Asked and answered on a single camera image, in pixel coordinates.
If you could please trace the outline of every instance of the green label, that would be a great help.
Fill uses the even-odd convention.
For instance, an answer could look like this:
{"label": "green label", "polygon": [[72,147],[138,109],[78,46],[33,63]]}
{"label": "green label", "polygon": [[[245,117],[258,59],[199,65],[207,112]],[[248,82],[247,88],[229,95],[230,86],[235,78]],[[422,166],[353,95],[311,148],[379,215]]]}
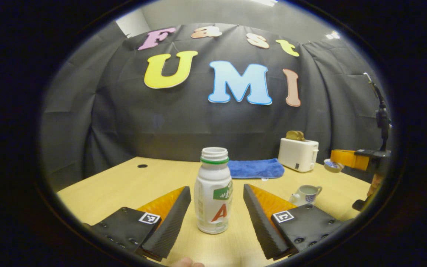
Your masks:
{"label": "green label", "polygon": [[224,188],[215,189],[213,191],[213,199],[227,200],[230,198],[233,191],[234,191],[234,185],[232,184],[232,181],[230,181],[230,183]]}

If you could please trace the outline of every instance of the blue letter m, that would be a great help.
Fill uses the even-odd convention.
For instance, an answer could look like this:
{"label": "blue letter m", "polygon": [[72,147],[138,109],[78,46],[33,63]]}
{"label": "blue letter m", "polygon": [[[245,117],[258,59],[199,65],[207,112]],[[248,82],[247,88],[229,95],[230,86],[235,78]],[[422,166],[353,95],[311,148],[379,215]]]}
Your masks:
{"label": "blue letter m", "polygon": [[266,71],[268,68],[265,66],[250,64],[243,76],[228,61],[212,61],[210,66],[215,72],[213,93],[208,98],[210,102],[226,103],[230,101],[227,85],[238,102],[242,101],[248,87],[250,87],[250,93],[246,98],[248,102],[258,105],[270,105],[273,102],[268,96],[268,88],[266,87]]}

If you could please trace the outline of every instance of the foam letter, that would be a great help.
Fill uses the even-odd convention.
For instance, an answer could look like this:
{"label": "foam letter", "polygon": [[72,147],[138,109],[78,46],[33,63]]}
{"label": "foam letter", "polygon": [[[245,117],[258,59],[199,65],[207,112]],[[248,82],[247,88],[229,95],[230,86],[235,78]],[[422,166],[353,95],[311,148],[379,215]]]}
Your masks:
{"label": "foam letter", "polygon": [[215,215],[215,217],[213,217],[213,219],[210,222],[214,222],[215,220],[217,220],[220,217],[226,217],[227,216],[227,206],[225,206],[225,204],[223,204],[220,209],[217,211],[217,214]]}
{"label": "foam letter", "polygon": [[171,76],[162,76],[162,68],[170,54],[160,54],[148,59],[149,65],[144,74],[144,83],[154,89],[171,88],[182,83],[187,79],[190,73],[192,57],[196,56],[197,51],[182,51],[177,54],[179,57],[178,71]]}
{"label": "foam letter", "polygon": [[204,37],[217,37],[222,35],[219,27],[207,26],[195,29],[193,34],[190,36],[192,38],[204,38]]}
{"label": "foam letter", "polygon": [[268,68],[259,64],[250,64],[243,76],[241,76],[232,63],[228,61],[212,61],[209,64],[215,71],[215,81],[213,83],[213,93],[208,97],[213,103],[226,103],[230,101],[227,94],[227,85],[240,102],[250,87],[247,101],[252,104],[270,105],[273,100],[268,96],[266,87],[266,71]]}
{"label": "foam letter", "polygon": [[157,40],[164,41],[166,37],[168,36],[168,32],[175,32],[176,28],[169,28],[169,29],[160,29],[155,30],[154,32],[149,32],[148,37],[146,38],[146,41],[144,41],[144,44],[138,48],[138,50],[144,50],[148,48],[153,48],[158,45],[156,42]]}
{"label": "foam letter", "polygon": [[283,69],[286,80],[288,81],[288,97],[286,103],[290,106],[300,106],[301,100],[298,95],[298,74],[289,69]]}
{"label": "foam letter", "polygon": [[254,33],[247,33],[246,37],[248,38],[246,40],[254,46],[261,47],[264,49],[269,48],[269,44],[266,42],[266,39],[261,35],[256,35]]}
{"label": "foam letter", "polygon": [[286,53],[288,53],[288,54],[290,54],[292,56],[299,56],[299,53],[293,50],[293,48],[295,49],[296,47],[293,46],[292,44],[288,43],[288,41],[286,41],[286,40],[276,40],[276,42],[281,45],[281,48]]}

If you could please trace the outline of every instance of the white plastic bottle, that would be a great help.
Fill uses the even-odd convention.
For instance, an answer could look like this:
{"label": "white plastic bottle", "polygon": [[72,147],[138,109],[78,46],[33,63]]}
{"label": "white plastic bottle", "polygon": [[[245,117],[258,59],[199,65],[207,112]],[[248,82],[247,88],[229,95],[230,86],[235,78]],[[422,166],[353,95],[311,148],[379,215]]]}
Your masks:
{"label": "white plastic bottle", "polygon": [[206,147],[200,157],[194,187],[197,227],[208,234],[219,234],[228,228],[232,206],[233,184],[228,151],[222,147]]}

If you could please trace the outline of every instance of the blue cloth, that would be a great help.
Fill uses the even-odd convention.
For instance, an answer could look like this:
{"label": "blue cloth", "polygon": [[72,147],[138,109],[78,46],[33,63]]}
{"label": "blue cloth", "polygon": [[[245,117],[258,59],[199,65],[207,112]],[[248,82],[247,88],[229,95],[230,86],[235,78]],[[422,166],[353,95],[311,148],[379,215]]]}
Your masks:
{"label": "blue cloth", "polygon": [[283,165],[278,159],[265,159],[262,161],[230,161],[228,168],[232,178],[279,178],[284,174]]}

